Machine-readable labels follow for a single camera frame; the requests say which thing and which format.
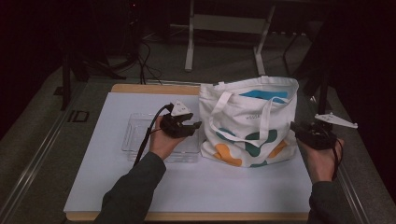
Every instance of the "printed pattern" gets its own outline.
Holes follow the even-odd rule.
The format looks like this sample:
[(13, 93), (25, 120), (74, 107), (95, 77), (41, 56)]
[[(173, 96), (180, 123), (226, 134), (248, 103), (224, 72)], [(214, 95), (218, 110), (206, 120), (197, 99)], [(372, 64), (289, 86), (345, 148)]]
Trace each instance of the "printed pattern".
[[(219, 128), (221, 131), (229, 133), (232, 136), (235, 136), (234, 133), (232, 133), (229, 130), (226, 130), (224, 128)], [(216, 135), (224, 140), (229, 142), (230, 144), (234, 144), (234, 141), (231, 141), (227, 138), (225, 138), (221, 133), (216, 132)], [(260, 137), (260, 133), (251, 133), (248, 136), (245, 137), (245, 139), (247, 140), (257, 140)], [(263, 143), (260, 147), (255, 147), (253, 145), (251, 145), (250, 143), (245, 143), (245, 150), (248, 152), (248, 154), (251, 157), (258, 157), (261, 153), (261, 147), (266, 144), (266, 143), (272, 143), (277, 139), (277, 131), (276, 130), (270, 130), (269, 134), (268, 134), (268, 139), (267, 141), (265, 141), (265, 143)], [(276, 157), (284, 147), (286, 147), (287, 144), (285, 141), (281, 141), (273, 150), (272, 152), (269, 154), (268, 158), (272, 159), (274, 157)], [(217, 151), (213, 156), (221, 161), (225, 161), (230, 165), (234, 165), (234, 166), (241, 166), (242, 165), (242, 160), (238, 159), (238, 158), (234, 158), (231, 154), (231, 150), (229, 149), (229, 147), (226, 144), (223, 143), (219, 143), (215, 145), (215, 150)], [(250, 167), (259, 167), (259, 166), (264, 166), (267, 165), (268, 162), (264, 161), (263, 163), (260, 164), (252, 164), (250, 165)]]

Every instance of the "canvas tote bag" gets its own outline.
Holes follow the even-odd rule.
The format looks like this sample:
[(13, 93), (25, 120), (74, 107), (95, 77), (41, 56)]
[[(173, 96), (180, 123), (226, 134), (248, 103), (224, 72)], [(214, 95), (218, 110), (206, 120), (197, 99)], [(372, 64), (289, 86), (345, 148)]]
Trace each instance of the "canvas tote bag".
[(259, 77), (219, 85), (202, 84), (200, 117), (206, 140), (201, 153), (234, 166), (257, 167), (294, 155), (290, 133), (298, 82)]

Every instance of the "hand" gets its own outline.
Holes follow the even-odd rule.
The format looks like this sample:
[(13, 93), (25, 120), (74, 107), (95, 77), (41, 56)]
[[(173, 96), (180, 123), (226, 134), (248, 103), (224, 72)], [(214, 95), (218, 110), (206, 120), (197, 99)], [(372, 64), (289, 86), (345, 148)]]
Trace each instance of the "hand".
[[(342, 146), (344, 140), (338, 139), (335, 143), (335, 151), (337, 152), (338, 162), (342, 157)], [(302, 141), (298, 140), (300, 146), (302, 146), (307, 153), (308, 172), (311, 175), (312, 183), (315, 184), (319, 181), (332, 181), (332, 174), (334, 172), (334, 153), (332, 149), (315, 150)]]
[(172, 153), (177, 144), (185, 138), (172, 138), (164, 131), (158, 130), (162, 119), (163, 117), (159, 116), (155, 120), (155, 128), (150, 136), (149, 151), (157, 154), (164, 161)]

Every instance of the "blue item inside bag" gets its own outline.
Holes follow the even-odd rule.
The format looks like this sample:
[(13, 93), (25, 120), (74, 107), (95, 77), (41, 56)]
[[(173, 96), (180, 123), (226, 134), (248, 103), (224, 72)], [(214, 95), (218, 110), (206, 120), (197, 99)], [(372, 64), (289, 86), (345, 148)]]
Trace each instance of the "blue item inside bag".
[[(288, 93), (286, 91), (248, 91), (240, 95), (257, 98), (257, 99), (263, 99), (263, 100), (271, 100), (274, 97), (280, 97), (280, 98), (288, 97)], [(274, 102), (279, 104), (285, 104), (284, 101), (277, 98), (274, 99)]]

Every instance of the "white metal frame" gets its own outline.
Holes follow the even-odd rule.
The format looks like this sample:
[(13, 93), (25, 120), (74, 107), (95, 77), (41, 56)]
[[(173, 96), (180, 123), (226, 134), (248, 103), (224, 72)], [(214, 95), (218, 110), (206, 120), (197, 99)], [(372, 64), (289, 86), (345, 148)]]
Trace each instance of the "white metal frame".
[(194, 54), (194, 29), (216, 30), (226, 32), (239, 32), (262, 35), (260, 42), (253, 48), (256, 59), (257, 71), (260, 76), (265, 76), (264, 65), (262, 62), (262, 46), (268, 35), (271, 20), (275, 12), (275, 6), (271, 6), (270, 12), (266, 19), (236, 18), (225, 16), (212, 16), (203, 14), (194, 14), (194, 0), (190, 0), (190, 24), (189, 24), (189, 45), (187, 48), (187, 57), (185, 70), (192, 71), (192, 61)]

